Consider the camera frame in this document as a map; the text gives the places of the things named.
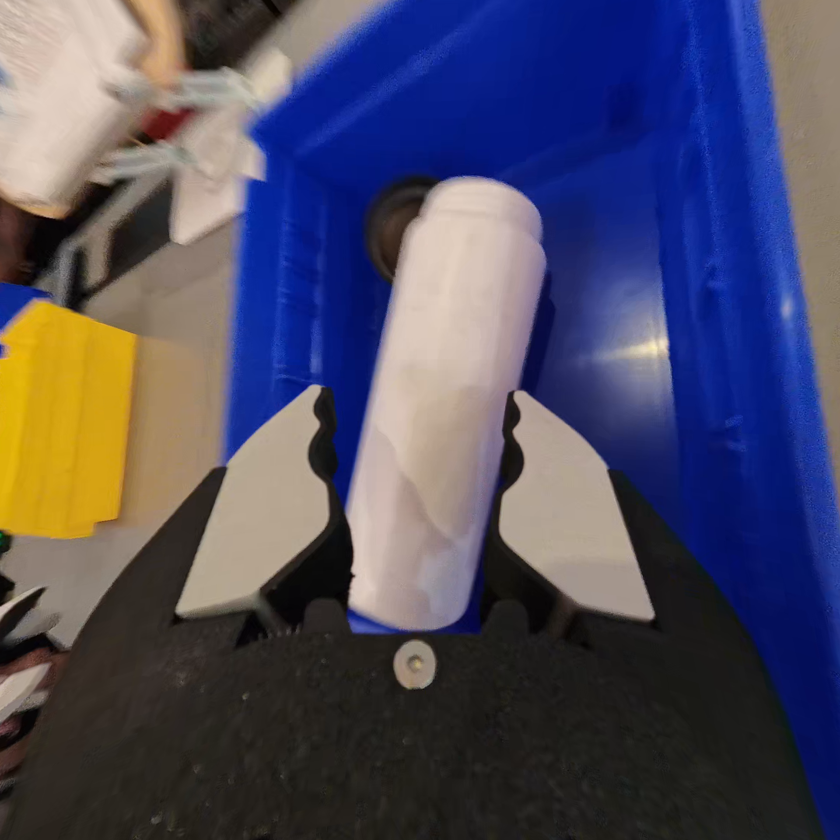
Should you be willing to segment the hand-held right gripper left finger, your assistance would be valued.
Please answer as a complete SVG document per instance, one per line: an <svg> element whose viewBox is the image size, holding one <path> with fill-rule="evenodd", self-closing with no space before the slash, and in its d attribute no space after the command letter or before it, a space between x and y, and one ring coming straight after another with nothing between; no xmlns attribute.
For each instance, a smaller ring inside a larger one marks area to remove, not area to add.
<svg viewBox="0 0 840 840"><path fill-rule="evenodd" d="M312 602L346 617L353 546L334 485L333 391L311 385L228 460L175 615L255 614L270 634L303 624Z"/></svg>

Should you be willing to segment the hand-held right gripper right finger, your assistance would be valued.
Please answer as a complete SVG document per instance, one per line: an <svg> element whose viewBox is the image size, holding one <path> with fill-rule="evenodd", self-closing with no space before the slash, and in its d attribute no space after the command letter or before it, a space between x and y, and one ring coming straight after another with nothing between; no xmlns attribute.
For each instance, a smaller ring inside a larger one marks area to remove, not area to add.
<svg viewBox="0 0 840 840"><path fill-rule="evenodd" d="M500 483L485 540L485 622L518 602L528 630L578 613L655 619L609 468L572 426L524 391L507 398Z"/></svg>

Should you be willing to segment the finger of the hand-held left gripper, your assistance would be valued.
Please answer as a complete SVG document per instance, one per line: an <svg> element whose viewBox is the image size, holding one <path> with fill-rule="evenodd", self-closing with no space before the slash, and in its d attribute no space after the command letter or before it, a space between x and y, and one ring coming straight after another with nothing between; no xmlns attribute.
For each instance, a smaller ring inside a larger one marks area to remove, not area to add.
<svg viewBox="0 0 840 840"><path fill-rule="evenodd" d="M20 670L1 679L1 718L36 710L45 705L49 697L51 664L41 664Z"/></svg>
<svg viewBox="0 0 840 840"><path fill-rule="evenodd" d="M48 632L48 616L38 604L46 587L33 587L1 605L1 644L15 645Z"/></svg>

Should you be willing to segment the yellow plastic bin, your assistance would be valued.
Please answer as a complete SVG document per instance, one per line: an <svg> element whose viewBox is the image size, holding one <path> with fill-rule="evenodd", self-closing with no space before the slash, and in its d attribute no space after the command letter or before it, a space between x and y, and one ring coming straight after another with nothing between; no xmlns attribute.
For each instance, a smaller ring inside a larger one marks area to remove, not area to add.
<svg viewBox="0 0 840 840"><path fill-rule="evenodd" d="M2 330L1 529L82 539L119 517L138 338L37 298Z"/></svg>

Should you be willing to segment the white plastic bottle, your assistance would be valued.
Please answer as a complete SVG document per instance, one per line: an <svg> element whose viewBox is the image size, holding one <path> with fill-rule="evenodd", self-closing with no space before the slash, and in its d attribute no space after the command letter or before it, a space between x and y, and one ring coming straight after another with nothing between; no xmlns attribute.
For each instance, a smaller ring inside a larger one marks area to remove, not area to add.
<svg viewBox="0 0 840 840"><path fill-rule="evenodd" d="M346 512L350 608L396 631L464 615L536 317L542 219L482 177L436 184L408 225Z"/></svg>

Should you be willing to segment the black bottle lid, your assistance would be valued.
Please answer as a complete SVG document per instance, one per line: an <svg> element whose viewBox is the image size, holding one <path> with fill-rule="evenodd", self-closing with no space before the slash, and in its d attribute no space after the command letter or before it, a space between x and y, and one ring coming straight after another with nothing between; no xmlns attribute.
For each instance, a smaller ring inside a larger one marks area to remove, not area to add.
<svg viewBox="0 0 840 840"><path fill-rule="evenodd" d="M379 277L390 285L405 232L438 183L438 178L428 175L402 178L379 191L365 212L366 255Z"/></svg>

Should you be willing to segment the instruction sheet on wooden stand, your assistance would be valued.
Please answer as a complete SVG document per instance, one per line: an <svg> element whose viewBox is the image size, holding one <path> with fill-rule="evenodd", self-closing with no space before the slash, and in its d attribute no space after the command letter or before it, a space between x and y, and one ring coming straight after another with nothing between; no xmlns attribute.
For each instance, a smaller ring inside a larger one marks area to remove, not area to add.
<svg viewBox="0 0 840 840"><path fill-rule="evenodd" d="M276 47L259 43L291 2L126 2L150 45L140 62L149 87L133 100L128 128L103 154L76 195L157 172L177 172L186 190L173 222L179 243L189 242L240 208L240 180L257 177L256 145L246 123L282 93L291 69ZM2 198L3 205L27 213Z"/></svg>

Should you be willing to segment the printed instruction sheet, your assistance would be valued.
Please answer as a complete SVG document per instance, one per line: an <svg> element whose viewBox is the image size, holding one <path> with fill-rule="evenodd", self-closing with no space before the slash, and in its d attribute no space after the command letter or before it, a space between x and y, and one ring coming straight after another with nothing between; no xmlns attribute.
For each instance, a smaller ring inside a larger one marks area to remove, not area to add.
<svg viewBox="0 0 840 840"><path fill-rule="evenodd" d="M147 92L150 40L120 1L1 2L2 198L63 217Z"/></svg>

